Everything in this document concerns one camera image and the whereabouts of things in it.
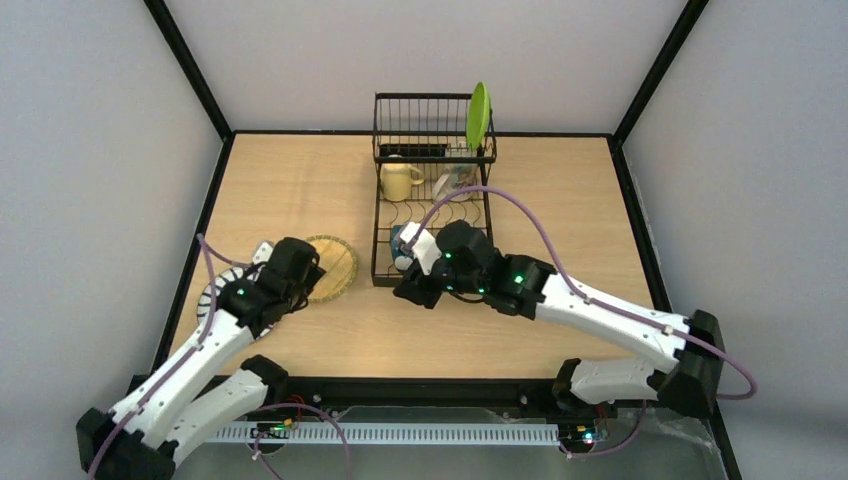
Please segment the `green plastic plate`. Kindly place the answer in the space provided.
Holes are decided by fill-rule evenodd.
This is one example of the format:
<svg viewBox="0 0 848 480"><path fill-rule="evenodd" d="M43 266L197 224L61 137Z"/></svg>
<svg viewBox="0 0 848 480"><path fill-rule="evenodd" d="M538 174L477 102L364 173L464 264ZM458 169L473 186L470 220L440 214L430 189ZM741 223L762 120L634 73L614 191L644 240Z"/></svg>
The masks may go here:
<svg viewBox="0 0 848 480"><path fill-rule="evenodd" d="M471 94L466 114L465 141L473 151L484 143L491 116L491 98L484 82L478 82Z"/></svg>

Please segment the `blue striped white plate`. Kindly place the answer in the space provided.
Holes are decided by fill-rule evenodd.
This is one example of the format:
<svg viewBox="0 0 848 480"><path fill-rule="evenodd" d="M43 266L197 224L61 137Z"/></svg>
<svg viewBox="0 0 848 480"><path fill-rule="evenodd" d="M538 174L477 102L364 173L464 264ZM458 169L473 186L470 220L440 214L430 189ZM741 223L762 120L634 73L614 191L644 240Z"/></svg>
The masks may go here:
<svg viewBox="0 0 848 480"><path fill-rule="evenodd" d="M197 333L213 334L219 325L246 329L254 340L271 332L283 314L283 303L261 282L266 263L230 267L203 290L196 307Z"/></svg>

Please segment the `black wire dish rack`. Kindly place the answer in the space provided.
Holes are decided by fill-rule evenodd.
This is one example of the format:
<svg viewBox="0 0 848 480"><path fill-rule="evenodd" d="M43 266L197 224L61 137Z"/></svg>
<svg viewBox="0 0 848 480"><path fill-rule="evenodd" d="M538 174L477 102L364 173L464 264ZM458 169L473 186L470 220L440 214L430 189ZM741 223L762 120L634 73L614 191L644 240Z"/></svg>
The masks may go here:
<svg viewBox="0 0 848 480"><path fill-rule="evenodd" d="M394 287L403 277L392 262L390 231L393 226L426 220L431 233L455 220L464 220L488 233L491 209L485 193L449 194L434 201L431 188L443 165L470 163L478 166L477 184L489 181L497 158L497 139L490 116L483 145L476 151L466 146L466 114L470 93L378 93L374 97L372 153L377 175L370 277L376 287ZM425 182L415 186L402 202L383 199L379 167L388 156L399 154L404 163L420 168Z"/></svg>

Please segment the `woven bamboo plate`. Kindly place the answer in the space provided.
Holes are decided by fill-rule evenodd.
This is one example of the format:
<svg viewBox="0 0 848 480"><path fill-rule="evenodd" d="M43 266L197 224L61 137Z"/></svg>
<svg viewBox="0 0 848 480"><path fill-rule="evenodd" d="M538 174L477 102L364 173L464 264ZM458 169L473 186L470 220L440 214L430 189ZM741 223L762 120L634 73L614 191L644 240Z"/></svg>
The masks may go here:
<svg viewBox="0 0 848 480"><path fill-rule="evenodd" d="M311 303L327 303L342 296L353 284L359 271L359 259L353 247L332 235L314 235L306 239L320 256L325 274L309 295Z"/></svg>

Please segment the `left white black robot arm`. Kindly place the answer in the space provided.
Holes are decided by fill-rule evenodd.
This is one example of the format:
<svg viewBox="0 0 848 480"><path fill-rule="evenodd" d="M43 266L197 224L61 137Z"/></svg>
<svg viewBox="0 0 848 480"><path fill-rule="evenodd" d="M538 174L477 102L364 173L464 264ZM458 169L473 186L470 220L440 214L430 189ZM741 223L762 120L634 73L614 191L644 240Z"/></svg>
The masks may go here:
<svg viewBox="0 0 848 480"><path fill-rule="evenodd" d="M308 242L286 237L262 245L253 262L234 263L219 282L218 253L196 237L208 307L196 330L155 372L108 411L89 409L76 424L82 469L90 479L170 479L205 440L231 421L284 397L289 374L262 355L212 390L212 378L279 322L308 304L325 271Z"/></svg>

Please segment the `black rimmed white bowl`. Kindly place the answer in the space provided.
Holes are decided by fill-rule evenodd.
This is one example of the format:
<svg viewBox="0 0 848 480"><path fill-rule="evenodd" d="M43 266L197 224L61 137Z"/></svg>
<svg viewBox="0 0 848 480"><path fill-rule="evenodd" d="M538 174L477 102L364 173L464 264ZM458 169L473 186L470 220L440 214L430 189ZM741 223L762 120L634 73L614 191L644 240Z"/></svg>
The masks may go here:
<svg viewBox="0 0 848 480"><path fill-rule="evenodd" d="M401 247L400 233L405 226L395 225L390 231L390 251L394 268L400 273L404 273L413 264L414 258L407 254Z"/></svg>

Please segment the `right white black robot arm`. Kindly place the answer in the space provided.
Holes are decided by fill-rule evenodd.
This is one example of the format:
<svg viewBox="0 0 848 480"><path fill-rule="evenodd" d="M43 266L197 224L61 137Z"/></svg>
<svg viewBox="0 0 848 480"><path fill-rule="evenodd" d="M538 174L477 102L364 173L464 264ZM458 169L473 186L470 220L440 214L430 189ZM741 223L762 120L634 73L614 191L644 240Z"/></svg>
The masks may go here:
<svg viewBox="0 0 848 480"><path fill-rule="evenodd" d="M718 319L641 307L575 281L549 263L502 254L463 220L432 235L410 222L396 228L393 251L407 261L393 293L432 309L443 294L471 295L495 311L576 328L632 352L618 360L567 359L552 388L560 407L617 400L656 401L684 416L714 413L723 348Z"/></svg>

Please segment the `yellow ceramic mug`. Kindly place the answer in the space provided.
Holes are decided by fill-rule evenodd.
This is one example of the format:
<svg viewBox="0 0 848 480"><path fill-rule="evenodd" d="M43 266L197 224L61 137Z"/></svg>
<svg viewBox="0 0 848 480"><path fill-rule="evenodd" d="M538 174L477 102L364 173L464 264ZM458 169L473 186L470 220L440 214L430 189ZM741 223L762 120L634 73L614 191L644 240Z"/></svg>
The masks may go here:
<svg viewBox="0 0 848 480"><path fill-rule="evenodd" d="M391 154L388 159L379 167L381 193L386 201L402 202L412 195L415 186L425 182L425 174L420 168L404 163L399 154Z"/></svg>

